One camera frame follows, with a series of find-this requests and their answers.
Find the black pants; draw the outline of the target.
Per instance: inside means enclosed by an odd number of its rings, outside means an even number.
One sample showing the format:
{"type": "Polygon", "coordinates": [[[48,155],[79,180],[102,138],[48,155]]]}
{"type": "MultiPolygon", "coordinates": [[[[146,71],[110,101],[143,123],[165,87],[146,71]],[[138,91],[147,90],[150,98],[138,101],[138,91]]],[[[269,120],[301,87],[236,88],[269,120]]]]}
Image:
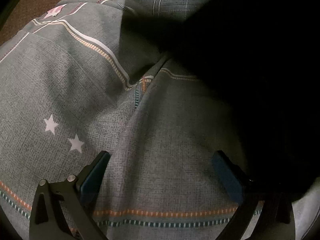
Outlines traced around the black pants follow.
{"type": "Polygon", "coordinates": [[[319,0],[209,0],[185,20],[122,26],[199,80],[265,198],[306,194],[319,176],[319,0]]]}

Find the grey patterned duvet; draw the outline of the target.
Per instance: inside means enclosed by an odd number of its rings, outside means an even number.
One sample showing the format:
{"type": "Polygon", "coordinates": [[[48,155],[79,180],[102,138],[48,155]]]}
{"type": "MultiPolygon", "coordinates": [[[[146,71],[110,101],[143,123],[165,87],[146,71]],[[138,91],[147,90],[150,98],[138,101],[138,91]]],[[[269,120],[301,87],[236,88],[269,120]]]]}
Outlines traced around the grey patterned duvet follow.
{"type": "MultiPolygon", "coordinates": [[[[239,142],[195,76],[123,28],[137,16],[153,15],[63,0],[1,46],[1,207],[22,239],[39,181],[77,176],[101,151],[92,218],[107,239],[215,239],[238,208],[212,157],[248,176],[239,142]]],[[[319,222],[319,176],[297,201],[262,197],[244,237],[305,239],[319,222]]]]}

